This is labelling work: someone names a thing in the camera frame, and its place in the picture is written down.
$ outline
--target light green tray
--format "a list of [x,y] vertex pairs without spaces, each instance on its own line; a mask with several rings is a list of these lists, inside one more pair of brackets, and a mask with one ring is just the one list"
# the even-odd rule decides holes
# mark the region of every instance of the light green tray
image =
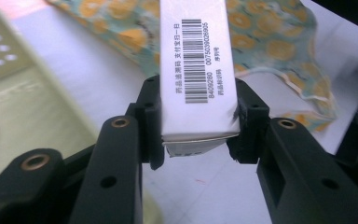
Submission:
[[58,80],[0,14],[0,173],[23,152],[55,148],[66,158],[96,137]]

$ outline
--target yellow patterned cloth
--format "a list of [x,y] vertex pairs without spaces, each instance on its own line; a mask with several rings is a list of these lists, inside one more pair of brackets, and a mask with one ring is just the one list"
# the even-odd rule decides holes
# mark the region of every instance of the yellow patterned cloth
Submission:
[[[159,74],[159,0],[47,0],[138,63]],[[299,0],[227,0],[233,66],[237,77],[279,76],[314,111],[290,111],[310,131],[336,118],[327,76],[314,59],[316,20]]]

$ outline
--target barcode label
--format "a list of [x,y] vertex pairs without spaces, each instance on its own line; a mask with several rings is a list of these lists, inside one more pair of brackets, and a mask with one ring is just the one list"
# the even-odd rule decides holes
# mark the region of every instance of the barcode label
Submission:
[[207,104],[201,20],[182,20],[186,104]]

